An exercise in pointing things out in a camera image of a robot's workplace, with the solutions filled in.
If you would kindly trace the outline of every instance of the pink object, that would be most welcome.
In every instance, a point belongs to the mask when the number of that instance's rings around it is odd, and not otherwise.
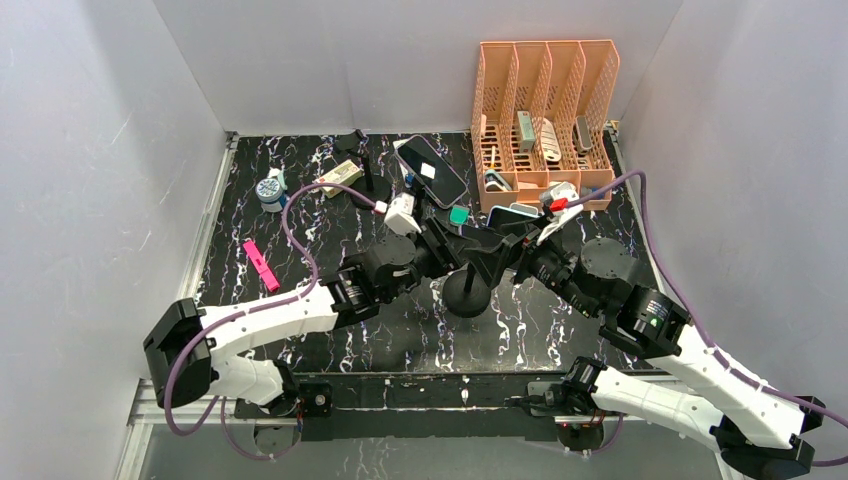
[[[280,288],[280,282],[277,281],[277,277],[274,276],[274,272],[268,268],[268,264],[265,262],[265,257],[262,256],[262,252],[256,248],[256,244],[253,243],[253,240],[248,240],[244,242],[244,251],[247,252],[248,258],[253,262],[253,266],[256,267],[256,271],[259,272],[259,276],[262,278],[262,281],[265,282],[265,286],[268,287],[268,291],[275,292],[278,288]]]

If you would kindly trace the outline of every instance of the orange plastic organizer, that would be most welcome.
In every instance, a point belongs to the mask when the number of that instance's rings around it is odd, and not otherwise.
[[[606,121],[615,78],[618,52],[611,40],[554,42],[485,42],[480,62],[471,117],[471,139],[480,206],[488,212],[494,205],[513,202],[539,205],[539,194],[552,182],[568,181],[597,188],[610,183],[615,174],[603,146]],[[530,112],[536,143],[519,151],[516,111]],[[572,141],[575,118],[585,115],[592,148],[579,157]],[[547,118],[562,152],[549,164],[542,155],[543,118]],[[485,191],[484,174],[494,169],[511,192]],[[603,210],[611,195],[586,204],[587,210]]]

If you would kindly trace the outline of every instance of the white sticker on phone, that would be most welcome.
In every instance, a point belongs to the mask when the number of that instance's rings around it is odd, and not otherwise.
[[[436,178],[436,168],[429,163],[421,162],[421,175],[432,180]]]

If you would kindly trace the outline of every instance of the marble pattern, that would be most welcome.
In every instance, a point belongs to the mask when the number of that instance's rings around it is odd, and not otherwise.
[[[392,142],[408,135],[371,135],[369,149],[375,171],[402,187],[402,174],[392,160]],[[468,179],[469,193],[459,204],[472,209],[469,222],[480,224],[477,187],[468,134],[425,137]],[[246,137],[239,140],[217,226],[196,299],[204,305],[227,305],[268,294],[246,259],[241,244],[248,239],[264,253],[285,293],[305,285],[308,266],[292,255],[280,214],[262,211],[253,188],[272,167],[284,167],[288,191],[312,182],[345,159],[333,155],[332,136]],[[428,207],[426,215],[447,212]],[[343,256],[363,251],[388,229],[375,215],[357,210],[345,195],[325,199],[312,194],[292,210],[295,235],[316,257],[322,273],[337,268]],[[647,259],[634,212],[623,189],[613,195],[606,212],[581,214],[560,232],[559,241],[572,251],[597,236],[622,242]],[[327,333],[312,333],[265,345],[256,358],[282,358],[298,372],[509,372],[568,369],[578,355],[602,359],[621,369],[650,368],[609,346],[598,335],[598,320],[586,319],[535,280],[513,286],[505,280],[494,291],[493,307],[477,318],[448,313],[436,279],[382,307],[368,321]],[[644,281],[654,280],[646,272]]]

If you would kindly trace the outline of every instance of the white wall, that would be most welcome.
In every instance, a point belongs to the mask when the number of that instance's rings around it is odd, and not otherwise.
[[[660,256],[719,344],[842,415],[846,24],[841,2],[688,0],[622,122]],[[805,438],[818,459],[848,454],[833,421]]]
[[[619,118],[681,0],[154,0],[242,134],[467,130],[479,42],[612,38]]]
[[[224,133],[152,2],[0,12],[0,478],[112,478]]]

